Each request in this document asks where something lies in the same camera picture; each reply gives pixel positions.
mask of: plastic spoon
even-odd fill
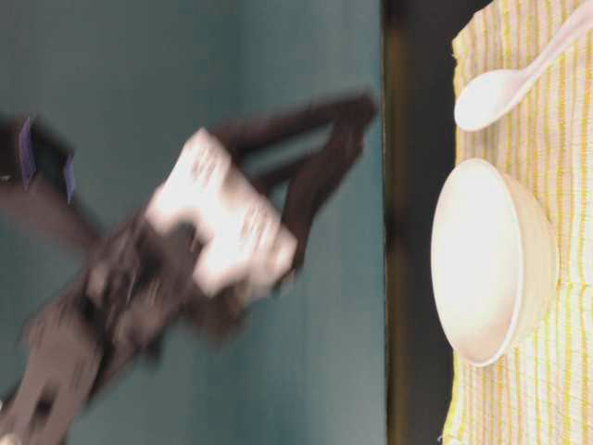
[[[488,71],[469,82],[455,104],[455,122],[474,132],[500,119],[524,98],[549,64],[592,27],[593,0],[586,0],[525,68]]]

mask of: ceramic bowl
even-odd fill
[[[469,159],[439,196],[431,267],[449,343],[467,362],[487,366],[545,317],[559,253],[532,194],[485,160]]]

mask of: spoon bowl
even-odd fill
[[[455,122],[467,132],[483,129],[510,111],[521,99],[520,70],[493,70],[474,78],[455,103]]]

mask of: green backdrop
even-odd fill
[[[0,112],[42,117],[77,148],[83,201],[105,226],[148,198],[199,126],[371,87],[380,2],[3,0]],[[385,443],[381,132],[314,225],[296,285],[209,350],[177,328],[71,444]],[[80,259],[0,219],[0,385],[19,328]]]

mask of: yellow striped cloth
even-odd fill
[[[495,0],[453,41],[455,92],[533,60],[580,0]],[[457,130],[457,162],[484,158],[532,191],[552,222],[561,280],[548,317],[485,368],[457,355],[445,444],[593,444],[593,35],[577,40],[509,115]]]

